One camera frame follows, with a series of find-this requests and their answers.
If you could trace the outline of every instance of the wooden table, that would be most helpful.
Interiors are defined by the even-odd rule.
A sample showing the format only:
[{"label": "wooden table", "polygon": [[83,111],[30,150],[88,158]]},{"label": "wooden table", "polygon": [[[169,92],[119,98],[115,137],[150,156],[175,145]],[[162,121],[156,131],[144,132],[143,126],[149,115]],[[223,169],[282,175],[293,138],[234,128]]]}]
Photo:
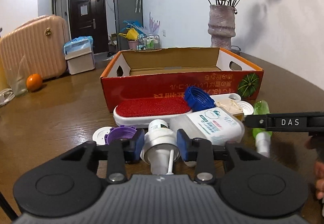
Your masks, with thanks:
[{"label": "wooden table", "polygon": [[[264,77],[258,99],[268,102],[271,112],[322,111],[324,91],[302,78],[275,65],[243,55],[264,68]],[[0,108],[0,190],[18,212],[13,199],[14,182],[26,171],[91,140],[92,134],[103,126],[114,126],[102,93],[99,76],[103,68],[75,76],[66,76],[46,82],[46,87],[35,93],[17,97]],[[274,133],[274,159],[314,182],[315,151],[306,150],[306,133]],[[254,146],[250,130],[244,143]],[[223,174],[222,164],[216,162],[217,174]],[[149,174],[144,162],[126,166],[128,175]],[[182,162],[175,165],[176,173],[193,175],[193,169]],[[105,162],[100,162],[98,175],[104,177]],[[324,223],[321,206],[314,192],[302,211],[310,223]],[[0,223],[10,223],[0,210]]]}]

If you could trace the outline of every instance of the refrigerator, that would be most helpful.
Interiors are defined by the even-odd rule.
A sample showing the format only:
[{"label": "refrigerator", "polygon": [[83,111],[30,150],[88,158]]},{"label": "refrigerator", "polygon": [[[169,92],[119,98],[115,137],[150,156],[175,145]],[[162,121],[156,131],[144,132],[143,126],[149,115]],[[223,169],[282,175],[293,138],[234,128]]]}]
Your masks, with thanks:
[{"label": "refrigerator", "polygon": [[118,50],[127,50],[129,49],[128,41],[126,38],[118,35],[120,31],[127,27],[127,24],[123,21],[138,21],[143,25],[143,6],[141,12],[139,11],[139,6],[137,6],[137,13],[135,13],[136,0],[114,0],[115,7],[115,22],[116,22],[116,33],[117,33],[117,49]]}]

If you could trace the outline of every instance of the pumpkin picture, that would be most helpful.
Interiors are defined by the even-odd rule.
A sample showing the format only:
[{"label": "pumpkin picture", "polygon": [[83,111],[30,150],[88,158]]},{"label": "pumpkin picture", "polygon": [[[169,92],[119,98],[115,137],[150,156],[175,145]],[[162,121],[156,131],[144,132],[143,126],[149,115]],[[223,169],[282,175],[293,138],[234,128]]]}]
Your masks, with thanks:
[{"label": "pumpkin picture", "polygon": [[259,76],[255,73],[249,73],[243,77],[238,86],[238,94],[242,99],[251,97],[259,88]]}]

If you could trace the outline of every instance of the orange fruit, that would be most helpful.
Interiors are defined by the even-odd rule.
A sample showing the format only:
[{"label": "orange fruit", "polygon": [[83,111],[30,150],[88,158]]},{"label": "orange fruit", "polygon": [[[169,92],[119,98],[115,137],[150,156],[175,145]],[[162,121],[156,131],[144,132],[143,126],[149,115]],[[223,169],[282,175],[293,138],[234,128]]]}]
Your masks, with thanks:
[{"label": "orange fruit", "polygon": [[27,89],[29,91],[36,91],[41,88],[43,79],[39,74],[30,75],[26,81]]}]

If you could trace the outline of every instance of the front door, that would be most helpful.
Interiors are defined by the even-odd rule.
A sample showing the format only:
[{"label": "front door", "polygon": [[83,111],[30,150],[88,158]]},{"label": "front door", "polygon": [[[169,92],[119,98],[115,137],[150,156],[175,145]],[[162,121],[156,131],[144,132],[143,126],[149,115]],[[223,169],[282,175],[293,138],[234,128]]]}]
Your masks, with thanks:
[{"label": "front door", "polygon": [[69,0],[71,38],[92,36],[93,52],[108,51],[105,0]]}]

